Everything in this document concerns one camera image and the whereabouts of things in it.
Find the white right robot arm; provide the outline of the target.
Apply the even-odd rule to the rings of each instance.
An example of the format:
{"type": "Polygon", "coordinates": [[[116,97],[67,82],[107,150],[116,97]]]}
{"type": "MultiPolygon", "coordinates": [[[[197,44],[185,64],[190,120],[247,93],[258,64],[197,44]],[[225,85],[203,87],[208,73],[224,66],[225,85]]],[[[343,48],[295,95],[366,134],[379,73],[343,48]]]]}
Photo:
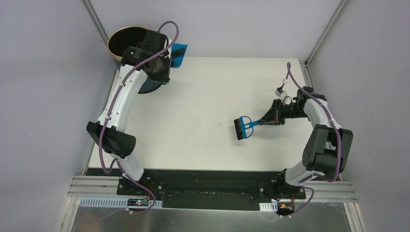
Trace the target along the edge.
{"type": "Polygon", "coordinates": [[[326,97],[314,93],[311,87],[299,89],[293,103],[285,104],[275,99],[258,123],[279,126],[284,125],[286,119],[293,118],[307,118],[313,131],[303,150],[302,160],[284,169],[273,184],[276,195],[281,198],[296,193],[310,180],[332,180],[341,173],[353,139],[352,131],[342,128],[332,118],[326,97]]]}

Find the blue dustpan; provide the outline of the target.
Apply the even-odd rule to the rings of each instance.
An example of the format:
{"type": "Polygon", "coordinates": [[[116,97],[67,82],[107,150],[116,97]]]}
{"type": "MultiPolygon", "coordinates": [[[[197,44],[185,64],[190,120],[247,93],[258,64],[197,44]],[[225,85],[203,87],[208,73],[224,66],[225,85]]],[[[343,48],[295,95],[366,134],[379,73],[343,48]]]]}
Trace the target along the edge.
{"type": "Polygon", "coordinates": [[[178,69],[184,60],[188,44],[174,43],[170,53],[170,69],[178,69]]]}

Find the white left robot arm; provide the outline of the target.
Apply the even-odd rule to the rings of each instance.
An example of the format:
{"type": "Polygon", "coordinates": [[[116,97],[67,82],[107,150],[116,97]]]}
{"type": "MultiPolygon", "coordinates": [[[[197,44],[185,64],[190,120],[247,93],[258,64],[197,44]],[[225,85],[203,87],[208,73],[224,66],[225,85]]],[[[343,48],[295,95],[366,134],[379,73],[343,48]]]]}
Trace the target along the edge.
{"type": "Polygon", "coordinates": [[[175,38],[168,38],[159,31],[146,30],[135,44],[117,42],[113,35],[108,46],[120,49],[120,68],[114,91],[95,122],[88,122],[86,130],[98,147],[100,164],[106,174],[114,165],[131,180],[129,189],[135,195],[147,191],[147,182],[142,179],[144,168],[136,154],[136,137],[127,134],[127,122],[132,104],[138,94],[147,93],[146,86],[153,82],[155,87],[169,83],[172,64],[172,47],[175,38]]]}

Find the blue hand brush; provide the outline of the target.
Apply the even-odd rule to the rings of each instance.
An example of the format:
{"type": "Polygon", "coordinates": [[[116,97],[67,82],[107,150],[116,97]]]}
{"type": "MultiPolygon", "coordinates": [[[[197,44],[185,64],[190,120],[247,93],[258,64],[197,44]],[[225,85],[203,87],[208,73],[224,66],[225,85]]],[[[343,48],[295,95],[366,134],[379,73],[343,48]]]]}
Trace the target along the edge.
{"type": "Polygon", "coordinates": [[[243,140],[251,137],[254,133],[254,127],[259,125],[259,121],[252,121],[248,116],[240,116],[233,120],[237,140],[243,140]]]}

